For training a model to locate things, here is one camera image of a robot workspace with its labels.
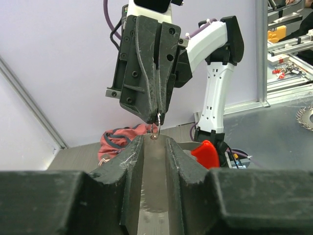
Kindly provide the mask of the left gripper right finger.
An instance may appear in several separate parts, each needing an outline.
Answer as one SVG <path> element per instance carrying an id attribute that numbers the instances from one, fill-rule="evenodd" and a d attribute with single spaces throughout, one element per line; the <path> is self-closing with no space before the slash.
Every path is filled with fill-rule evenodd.
<path id="1" fill-rule="evenodd" d="M 206 169 L 166 141 L 172 235 L 310 235 L 313 174 L 304 170 Z"/>

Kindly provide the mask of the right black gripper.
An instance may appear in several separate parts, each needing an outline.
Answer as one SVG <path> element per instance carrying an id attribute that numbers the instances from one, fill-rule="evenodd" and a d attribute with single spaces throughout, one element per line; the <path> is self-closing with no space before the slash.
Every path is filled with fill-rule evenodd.
<path id="1" fill-rule="evenodd" d="M 109 96 L 145 123 L 164 120 L 173 88 L 191 78 L 187 40 L 180 27 L 146 16 L 130 15 L 122 24 L 122 40 Z"/>

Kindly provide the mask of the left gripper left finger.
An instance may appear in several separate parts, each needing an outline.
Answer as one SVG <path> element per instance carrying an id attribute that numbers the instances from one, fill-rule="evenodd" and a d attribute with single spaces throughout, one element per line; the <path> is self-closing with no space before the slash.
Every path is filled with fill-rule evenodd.
<path id="1" fill-rule="evenodd" d="M 3 235 L 135 235 L 144 137 L 90 173 L 3 171 Z"/>

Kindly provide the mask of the metal key holder red handle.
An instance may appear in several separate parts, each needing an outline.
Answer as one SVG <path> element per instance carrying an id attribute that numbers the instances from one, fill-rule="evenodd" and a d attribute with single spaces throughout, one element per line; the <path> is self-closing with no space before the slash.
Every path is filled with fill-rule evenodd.
<path id="1" fill-rule="evenodd" d="M 144 136 L 139 235 L 214 235 L 219 205 L 214 173 L 189 156 L 200 143 Z"/>

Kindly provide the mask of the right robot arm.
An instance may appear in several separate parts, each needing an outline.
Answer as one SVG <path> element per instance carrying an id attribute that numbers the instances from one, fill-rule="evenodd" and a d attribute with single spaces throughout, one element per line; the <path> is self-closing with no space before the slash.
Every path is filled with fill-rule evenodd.
<path id="1" fill-rule="evenodd" d="M 239 161 L 225 142 L 224 107 L 227 89 L 244 42 L 235 16 L 203 23 L 182 38 L 179 26 L 147 16 L 129 16 L 123 27 L 113 85 L 106 96 L 147 124 L 161 126 L 174 88 L 184 86 L 201 62 L 207 64 L 205 98 L 194 139 L 213 145 L 213 157 L 198 161 L 207 167 L 236 167 Z"/>

